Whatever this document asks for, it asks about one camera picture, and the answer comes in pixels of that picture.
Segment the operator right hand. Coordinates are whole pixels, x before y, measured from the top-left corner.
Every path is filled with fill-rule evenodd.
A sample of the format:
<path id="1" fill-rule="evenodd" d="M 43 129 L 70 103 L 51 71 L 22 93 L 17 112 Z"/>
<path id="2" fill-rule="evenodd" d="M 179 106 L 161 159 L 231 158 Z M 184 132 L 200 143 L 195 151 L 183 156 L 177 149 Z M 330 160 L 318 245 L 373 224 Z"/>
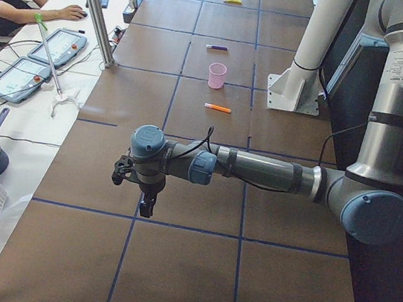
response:
<path id="1" fill-rule="evenodd" d="M 80 15 L 80 13 L 83 11 L 84 11 L 84 9 L 82 9 L 78 5 L 69 5 L 59 11 L 58 17 L 59 17 L 59 19 L 64 19 L 64 20 L 69 20 L 69 21 L 78 21 L 78 20 L 84 19 Z"/>

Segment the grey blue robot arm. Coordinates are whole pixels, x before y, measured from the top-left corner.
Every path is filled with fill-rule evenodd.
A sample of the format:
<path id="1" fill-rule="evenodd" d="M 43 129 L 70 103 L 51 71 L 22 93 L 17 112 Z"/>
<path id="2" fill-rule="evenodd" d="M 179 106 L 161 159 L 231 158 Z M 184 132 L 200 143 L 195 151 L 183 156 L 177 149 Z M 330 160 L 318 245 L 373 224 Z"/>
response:
<path id="1" fill-rule="evenodd" d="M 403 236 L 403 0 L 370 0 L 362 34 L 382 41 L 389 54 L 358 159 L 345 171 L 278 161 L 209 139 L 184 145 L 144 125 L 132 133 L 112 181 L 138 184 L 144 194 L 140 213 L 149 217 L 168 175 L 206 185 L 218 173 L 263 190 L 305 194 L 364 244 L 397 240 Z"/>

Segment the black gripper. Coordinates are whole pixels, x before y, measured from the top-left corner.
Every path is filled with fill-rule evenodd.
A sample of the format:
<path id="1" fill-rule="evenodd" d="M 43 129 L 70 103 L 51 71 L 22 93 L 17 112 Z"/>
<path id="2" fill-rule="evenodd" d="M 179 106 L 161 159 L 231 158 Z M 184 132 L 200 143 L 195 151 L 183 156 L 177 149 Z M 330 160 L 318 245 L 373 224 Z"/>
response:
<path id="1" fill-rule="evenodd" d="M 139 215 L 151 217 L 153 215 L 157 195 L 165 188 L 166 176 L 160 174 L 153 176 L 142 175 L 140 180 L 139 186 L 143 192 L 143 198 L 139 203 Z"/>

